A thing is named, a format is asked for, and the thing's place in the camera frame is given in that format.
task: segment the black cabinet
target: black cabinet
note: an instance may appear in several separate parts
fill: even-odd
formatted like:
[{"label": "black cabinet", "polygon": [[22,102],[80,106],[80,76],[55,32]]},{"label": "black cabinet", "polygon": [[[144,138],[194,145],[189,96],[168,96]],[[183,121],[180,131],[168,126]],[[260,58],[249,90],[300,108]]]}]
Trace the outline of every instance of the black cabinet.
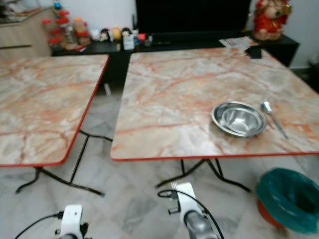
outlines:
[{"label": "black cabinet", "polygon": [[[68,55],[96,55],[109,54],[110,59],[108,66],[102,76],[101,83],[110,85],[123,84],[125,82],[127,69],[129,66],[130,56],[134,50],[118,51],[119,43],[115,42],[93,42],[82,52],[61,51],[55,52],[52,56],[68,56]],[[260,42],[260,45],[270,54],[276,57],[285,66],[289,67],[299,43],[283,36],[277,41]],[[216,41],[192,41],[192,42],[174,42],[164,46],[144,47],[140,46],[140,52],[154,51],[171,51],[171,50],[187,50],[200,48],[217,48],[224,47],[218,40]]]}]

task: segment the stainless steel bowl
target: stainless steel bowl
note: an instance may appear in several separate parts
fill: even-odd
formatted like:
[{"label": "stainless steel bowl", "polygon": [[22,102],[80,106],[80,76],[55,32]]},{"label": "stainless steel bowl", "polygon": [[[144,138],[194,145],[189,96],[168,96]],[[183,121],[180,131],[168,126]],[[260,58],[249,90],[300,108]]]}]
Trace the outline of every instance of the stainless steel bowl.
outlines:
[{"label": "stainless steel bowl", "polygon": [[221,103],[213,109],[211,117],[223,131],[239,137],[260,134],[267,126],[265,116],[243,102]]}]

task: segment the trash bin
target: trash bin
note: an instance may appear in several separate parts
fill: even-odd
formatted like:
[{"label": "trash bin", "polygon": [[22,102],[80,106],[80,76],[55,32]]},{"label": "trash bin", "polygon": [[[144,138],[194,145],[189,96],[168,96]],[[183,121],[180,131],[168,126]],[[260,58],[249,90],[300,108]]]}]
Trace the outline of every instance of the trash bin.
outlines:
[{"label": "trash bin", "polygon": [[318,233],[319,186],[305,175],[275,168],[262,175],[257,196],[278,223],[303,234]]}]

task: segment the black metal table leg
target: black metal table leg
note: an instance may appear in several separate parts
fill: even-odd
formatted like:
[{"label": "black metal table leg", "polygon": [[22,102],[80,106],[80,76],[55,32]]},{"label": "black metal table leg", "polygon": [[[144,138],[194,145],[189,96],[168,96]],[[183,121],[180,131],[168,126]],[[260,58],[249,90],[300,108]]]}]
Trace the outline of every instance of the black metal table leg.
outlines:
[{"label": "black metal table leg", "polygon": [[220,176],[223,177],[224,176],[223,175],[223,171],[221,170],[218,158],[215,158],[215,161],[216,161],[216,164],[217,164],[217,168],[218,168],[219,174],[220,174]]},{"label": "black metal table leg", "polygon": [[163,186],[163,185],[165,185],[167,183],[170,183],[170,182],[173,182],[173,181],[176,181],[178,179],[181,179],[181,178],[184,178],[184,177],[188,176],[193,171],[195,171],[196,168],[198,168],[200,165],[202,165],[204,162],[205,162],[205,159],[200,160],[198,163],[196,163],[194,166],[192,166],[188,171],[183,172],[183,174],[181,174],[179,176],[176,176],[176,177],[173,177],[173,178],[170,178],[170,179],[162,181],[161,183],[157,184],[155,186],[155,188],[159,188],[159,187],[161,187],[161,186]]},{"label": "black metal table leg", "polygon": [[26,184],[21,185],[21,186],[16,190],[15,193],[19,193],[19,192],[22,190],[22,188],[27,187],[27,186],[29,186],[29,185],[35,183],[35,182],[39,179],[39,174],[40,174],[40,173],[43,173],[43,174],[49,176],[50,178],[52,178],[52,179],[54,179],[54,180],[56,180],[56,181],[58,181],[58,182],[60,182],[60,183],[63,183],[63,184],[68,185],[68,186],[70,186],[70,187],[74,187],[74,188],[86,190],[86,191],[89,191],[89,192],[91,192],[91,193],[95,193],[95,194],[97,194],[97,195],[103,197],[103,196],[104,196],[104,193],[102,193],[102,192],[99,192],[99,191],[97,191],[97,190],[95,190],[95,189],[92,189],[92,188],[89,188],[89,187],[85,187],[85,186],[81,186],[81,185],[77,185],[77,184],[74,184],[74,183],[73,183],[75,174],[76,174],[76,172],[77,172],[77,170],[78,170],[78,167],[79,167],[79,164],[80,164],[80,162],[81,162],[81,159],[82,159],[84,150],[85,150],[85,148],[86,148],[87,142],[88,142],[88,140],[89,140],[89,137],[90,137],[90,135],[87,134],[87,135],[86,135],[86,138],[85,138],[85,141],[84,141],[84,144],[83,144],[83,146],[82,146],[80,155],[79,155],[79,157],[78,157],[78,159],[77,159],[77,161],[76,161],[75,167],[74,167],[74,169],[73,169],[73,173],[72,173],[72,176],[71,176],[70,181],[66,181],[66,180],[64,180],[64,179],[62,179],[62,178],[60,178],[60,177],[54,175],[53,173],[51,173],[51,172],[49,172],[49,171],[43,169],[42,167],[35,167],[35,178],[34,178],[31,182],[28,182],[28,183],[26,183]]},{"label": "black metal table leg", "polygon": [[180,160],[180,168],[181,168],[181,172],[182,174],[185,174],[185,165],[184,165],[184,160]]},{"label": "black metal table leg", "polygon": [[38,168],[35,169],[35,176],[34,179],[26,184],[21,185],[20,187],[18,187],[18,189],[15,191],[16,194],[18,194],[19,192],[21,192],[21,190],[33,183],[35,183],[38,179],[39,179],[39,175],[40,175],[40,170]]},{"label": "black metal table leg", "polygon": [[85,132],[85,131],[83,131],[83,130],[81,130],[81,129],[80,129],[79,132],[82,133],[82,134],[84,134],[84,135],[86,135],[86,136],[92,137],[92,138],[103,138],[103,139],[106,139],[106,140],[108,140],[108,141],[110,141],[110,142],[113,142],[113,140],[112,140],[111,138],[106,137],[106,136],[89,134],[89,133],[87,133],[87,132]]},{"label": "black metal table leg", "polygon": [[176,177],[173,177],[173,178],[170,178],[170,179],[162,181],[161,183],[157,184],[155,186],[155,188],[159,188],[159,187],[161,187],[161,186],[163,186],[163,185],[165,185],[167,183],[170,183],[170,182],[176,181],[178,179],[184,178],[184,177],[188,176],[189,174],[191,174],[193,171],[195,171],[204,162],[207,162],[207,164],[209,165],[209,167],[211,168],[211,170],[213,171],[213,173],[216,175],[216,177],[218,179],[220,179],[221,181],[223,181],[225,183],[229,183],[229,184],[232,184],[234,186],[240,187],[240,188],[244,189],[248,193],[251,192],[251,190],[249,188],[247,188],[246,186],[224,178],[223,171],[221,169],[221,166],[220,166],[220,163],[219,163],[218,159],[215,158],[215,161],[216,161],[216,164],[217,164],[218,171],[216,170],[216,168],[214,167],[214,165],[212,164],[212,162],[209,159],[202,159],[198,163],[196,163],[194,166],[192,166],[188,171],[185,171],[184,161],[181,160],[180,161],[180,166],[181,166],[182,174],[179,175],[179,176],[176,176]]},{"label": "black metal table leg", "polygon": [[[214,174],[216,175],[216,177],[219,179],[219,180],[221,180],[221,181],[223,181],[223,182],[225,182],[225,183],[229,183],[229,184],[232,184],[232,185],[235,185],[235,186],[237,186],[237,187],[240,187],[240,188],[242,188],[242,189],[244,189],[246,192],[248,192],[248,193],[250,193],[251,192],[251,190],[249,189],[249,188],[247,188],[246,186],[244,186],[244,185],[242,185],[242,184],[240,184],[240,183],[237,183],[237,182],[234,182],[234,181],[231,181],[231,180],[229,180],[229,179],[226,179],[226,178],[224,178],[224,176],[222,175],[222,173],[218,173],[217,172],[217,170],[216,170],[216,168],[214,167],[214,165],[213,165],[213,163],[209,160],[209,159],[207,159],[206,160],[206,162],[208,163],[208,165],[209,165],[209,167],[211,168],[211,170],[214,172]],[[217,167],[220,169],[220,172],[221,172],[221,167],[220,167],[220,165],[219,165],[219,162],[218,162],[218,164],[217,164]]]},{"label": "black metal table leg", "polygon": [[88,187],[85,187],[85,186],[81,186],[81,185],[77,185],[77,184],[68,182],[68,181],[66,181],[66,180],[64,180],[64,179],[62,179],[62,178],[59,178],[58,176],[54,175],[53,173],[51,173],[51,172],[49,172],[49,171],[47,171],[47,170],[45,170],[45,169],[43,169],[43,168],[41,168],[40,171],[41,171],[41,173],[43,173],[43,174],[49,176],[50,178],[52,178],[52,179],[54,179],[54,180],[56,180],[56,181],[58,181],[58,182],[60,182],[60,183],[63,183],[63,184],[68,185],[68,186],[70,186],[70,187],[83,189],[83,190],[89,191],[89,192],[91,192],[91,193],[95,193],[95,194],[97,194],[97,195],[99,195],[99,196],[101,196],[101,197],[104,197],[104,193],[99,192],[99,191],[97,191],[97,190],[95,190],[95,189],[88,188]]}]

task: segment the tv stand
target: tv stand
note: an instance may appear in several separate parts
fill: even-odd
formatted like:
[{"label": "tv stand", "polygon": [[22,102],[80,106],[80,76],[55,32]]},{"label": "tv stand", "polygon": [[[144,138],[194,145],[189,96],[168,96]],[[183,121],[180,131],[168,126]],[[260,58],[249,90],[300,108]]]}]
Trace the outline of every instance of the tv stand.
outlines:
[{"label": "tv stand", "polygon": [[[101,79],[101,85],[108,83],[110,86],[121,84],[123,85],[126,78],[127,69],[129,66],[130,56],[135,53],[135,50],[117,51],[115,42],[93,42],[83,52],[61,51],[55,52],[52,56],[67,56],[67,55],[95,55],[109,54],[110,59],[106,71]],[[261,42],[261,45],[281,63],[289,67],[299,43],[287,36],[283,36],[278,41]],[[154,51],[173,51],[173,50],[188,50],[200,48],[218,48],[224,47],[218,40],[214,41],[181,41],[172,42],[166,46],[140,46],[140,52]]]},{"label": "tv stand", "polygon": [[239,31],[164,32],[154,34],[153,39],[169,42],[218,41],[218,39],[235,38],[239,34]]}]

